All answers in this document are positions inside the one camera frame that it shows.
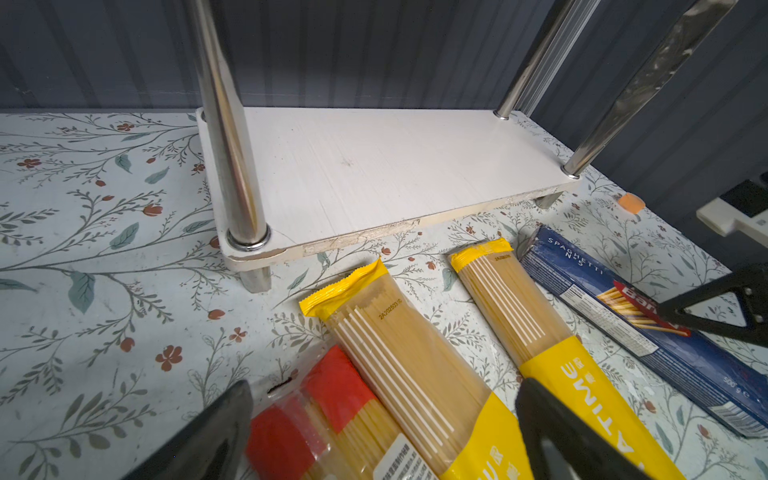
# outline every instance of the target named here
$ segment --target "table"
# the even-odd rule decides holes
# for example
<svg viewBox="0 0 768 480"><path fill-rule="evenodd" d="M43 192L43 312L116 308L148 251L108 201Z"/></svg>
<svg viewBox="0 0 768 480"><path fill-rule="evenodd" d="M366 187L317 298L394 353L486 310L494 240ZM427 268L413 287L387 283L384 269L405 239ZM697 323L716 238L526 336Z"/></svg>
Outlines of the table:
<svg viewBox="0 0 768 480"><path fill-rule="evenodd" d="M191 114L8 114L0 136L3 478L122 477L238 379L284 380L329 338L298 300L377 257L510 407L521 377L445 252L499 235L517 247L546 223L657 300L728 271L652 212L624 212L590 168L549 210L523 202L274 266L253 295L224 268ZM768 478L765 440L730 433L548 298L688 478ZM718 341L768 372L765 349Z"/></svg>

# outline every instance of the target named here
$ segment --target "blue spaghetti box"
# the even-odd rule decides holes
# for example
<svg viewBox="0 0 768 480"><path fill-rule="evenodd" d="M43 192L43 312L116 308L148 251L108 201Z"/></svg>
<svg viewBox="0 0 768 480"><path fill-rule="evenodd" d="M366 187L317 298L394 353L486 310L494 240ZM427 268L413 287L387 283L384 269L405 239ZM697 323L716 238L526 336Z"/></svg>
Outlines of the blue spaghetti box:
<svg viewBox="0 0 768 480"><path fill-rule="evenodd" d="M768 382L705 335L659 318L656 303L542 226L521 263L534 280L726 427L768 435Z"/></svg>

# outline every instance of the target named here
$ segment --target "white shelf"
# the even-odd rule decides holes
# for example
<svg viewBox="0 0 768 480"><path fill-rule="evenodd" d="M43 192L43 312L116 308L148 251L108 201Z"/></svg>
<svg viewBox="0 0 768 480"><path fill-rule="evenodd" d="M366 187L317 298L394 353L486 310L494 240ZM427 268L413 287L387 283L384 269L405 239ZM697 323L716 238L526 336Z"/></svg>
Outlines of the white shelf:
<svg viewBox="0 0 768 480"><path fill-rule="evenodd" d="M254 270L505 204L578 182L538 138L490 111L246 108L272 237L256 254L226 242L207 125L200 140L222 253Z"/></svg>

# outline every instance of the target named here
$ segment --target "striped wall panel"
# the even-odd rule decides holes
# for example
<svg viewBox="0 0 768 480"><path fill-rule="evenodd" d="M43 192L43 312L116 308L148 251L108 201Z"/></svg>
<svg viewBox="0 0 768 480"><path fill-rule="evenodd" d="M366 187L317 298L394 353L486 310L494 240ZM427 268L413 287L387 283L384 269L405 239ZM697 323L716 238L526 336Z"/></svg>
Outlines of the striped wall panel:
<svg viewBox="0 0 768 480"><path fill-rule="evenodd" d="M569 147L599 121L690 4L603 0L532 117ZM740 0L594 166L727 266L768 261L696 209L768 170L768 3Z"/></svg>
<svg viewBox="0 0 768 480"><path fill-rule="evenodd" d="M226 0L246 106L495 108L555 0ZM11 0L0 108L200 104L180 0Z"/></svg>

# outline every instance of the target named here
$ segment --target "metal ring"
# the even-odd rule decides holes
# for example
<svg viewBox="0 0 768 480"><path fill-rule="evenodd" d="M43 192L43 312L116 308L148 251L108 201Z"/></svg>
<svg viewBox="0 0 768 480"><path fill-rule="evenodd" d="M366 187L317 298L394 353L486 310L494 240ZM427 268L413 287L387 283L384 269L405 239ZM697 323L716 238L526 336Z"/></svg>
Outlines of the metal ring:
<svg viewBox="0 0 768 480"><path fill-rule="evenodd" d="M235 237L232 236L232 232L227 230L227 241L230 243L232 248L235 250L239 250L241 252L255 252L256 250L260 250L261 247L266 245L267 242L270 241L270 237L272 236L272 229L270 228L269 224L266 226L266 233L262 237L261 240L259 240L256 243L240 243L237 240L235 240Z"/></svg>
<svg viewBox="0 0 768 480"><path fill-rule="evenodd" d="M568 171L565 170L565 165L561 165L560 166L560 171L563 172L564 174L568 175L568 178L573 178L574 180L578 180L579 178L581 178L581 175L569 174Z"/></svg>

